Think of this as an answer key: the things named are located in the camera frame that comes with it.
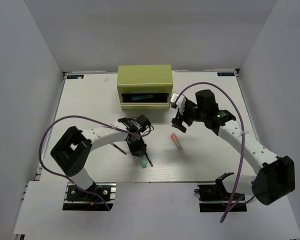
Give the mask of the orange highlighter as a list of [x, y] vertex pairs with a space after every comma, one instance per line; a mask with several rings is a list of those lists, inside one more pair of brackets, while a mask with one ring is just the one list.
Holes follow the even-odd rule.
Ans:
[[170, 135], [170, 137], [171, 137], [171, 139], [172, 139], [174, 145], [175, 145], [176, 148], [178, 149], [178, 151], [179, 151], [180, 153], [183, 153], [183, 152], [184, 152], [184, 149], [183, 149], [183, 147], [182, 147], [182, 145], [181, 145], [181, 143], [180, 143], [180, 141], [179, 141], [177, 135], [176, 135], [175, 133], [172, 133], [172, 134]]

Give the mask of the green highlighter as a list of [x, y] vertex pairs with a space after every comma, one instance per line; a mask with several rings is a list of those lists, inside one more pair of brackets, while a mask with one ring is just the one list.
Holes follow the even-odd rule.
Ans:
[[148, 160], [145, 156], [141, 156], [138, 158], [139, 159], [139, 163], [140, 163], [140, 166], [144, 169], [147, 167], [147, 163], [148, 163]]

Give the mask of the green chest drawer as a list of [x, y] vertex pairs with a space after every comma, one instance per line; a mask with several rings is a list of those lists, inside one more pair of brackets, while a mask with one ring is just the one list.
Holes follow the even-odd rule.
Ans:
[[[133, 95], [153, 94], [154, 98], [132, 101]], [[121, 95], [120, 106], [122, 110], [161, 110], [168, 109], [168, 93], [123, 93]]]

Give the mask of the blue highlighter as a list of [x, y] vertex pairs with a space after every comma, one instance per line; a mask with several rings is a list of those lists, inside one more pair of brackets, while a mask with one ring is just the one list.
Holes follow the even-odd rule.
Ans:
[[137, 94], [131, 96], [132, 101], [145, 101], [153, 98], [154, 98], [153, 94]]

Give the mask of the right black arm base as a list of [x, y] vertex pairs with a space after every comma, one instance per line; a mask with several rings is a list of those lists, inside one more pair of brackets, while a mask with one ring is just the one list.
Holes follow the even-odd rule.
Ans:
[[223, 180], [234, 175], [226, 172], [217, 177], [214, 182], [198, 183], [194, 194], [198, 197], [201, 213], [222, 213], [226, 210], [232, 190], [226, 190]]

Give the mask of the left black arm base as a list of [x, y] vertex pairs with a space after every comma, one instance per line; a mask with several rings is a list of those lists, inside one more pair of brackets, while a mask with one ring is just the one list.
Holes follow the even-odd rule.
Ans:
[[112, 209], [115, 196], [115, 183], [97, 183], [95, 192], [100, 195], [105, 203], [96, 195], [91, 195], [78, 190], [72, 183], [68, 183], [62, 210], [63, 211], [84, 211], [84, 212], [107, 212]]

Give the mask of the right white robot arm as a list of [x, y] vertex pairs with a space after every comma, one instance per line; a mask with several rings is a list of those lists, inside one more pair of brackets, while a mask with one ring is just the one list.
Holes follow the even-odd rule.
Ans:
[[219, 198], [226, 200], [235, 190], [236, 194], [254, 196], [268, 206], [295, 190], [295, 164], [289, 156], [278, 156], [242, 131], [232, 113], [219, 109], [211, 90], [200, 90], [195, 98], [196, 102], [192, 102], [184, 95], [172, 95], [171, 107], [177, 110], [172, 126], [184, 133], [187, 129], [183, 124], [204, 123], [240, 153], [254, 171], [254, 175], [235, 177], [233, 173], [225, 173], [217, 178], [215, 192]]

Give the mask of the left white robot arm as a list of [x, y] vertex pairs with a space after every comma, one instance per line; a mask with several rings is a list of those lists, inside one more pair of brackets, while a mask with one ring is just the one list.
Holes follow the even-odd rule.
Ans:
[[152, 127], [143, 114], [137, 118], [123, 117], [113, 124], [98, 124], [101, 127], [88, 130], [69, 127], [50, 152], [65, 176], [79, 187], [78, 193], [86, 200], [93, 198], [96, 193], [96, 185], [85, 169], [90, 152], [125, 142], [132, 156], [142, 158], [147, 155], [147, 145], [142, 136]]

